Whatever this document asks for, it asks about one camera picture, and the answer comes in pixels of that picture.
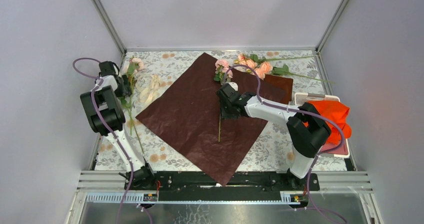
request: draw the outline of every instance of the orange fabric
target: orange fabric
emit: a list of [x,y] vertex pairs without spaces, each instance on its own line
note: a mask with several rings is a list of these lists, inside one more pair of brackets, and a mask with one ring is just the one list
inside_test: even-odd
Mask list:
[[[319,100],[308,102],[315,106],[321,116],[324,116],[336,123],[343,131],[343,134],[345,135],[344,137],[346,139],[352,135],[352,129],[346,123],[346,118],[349,115],[350,110],[349,107],[339,101],[332,100]],[[338,145],[341,140],[340,133],[330,123],[327,122],[327,125],[329,125],[331,129],[331,135],[329,136],[327,143]]]

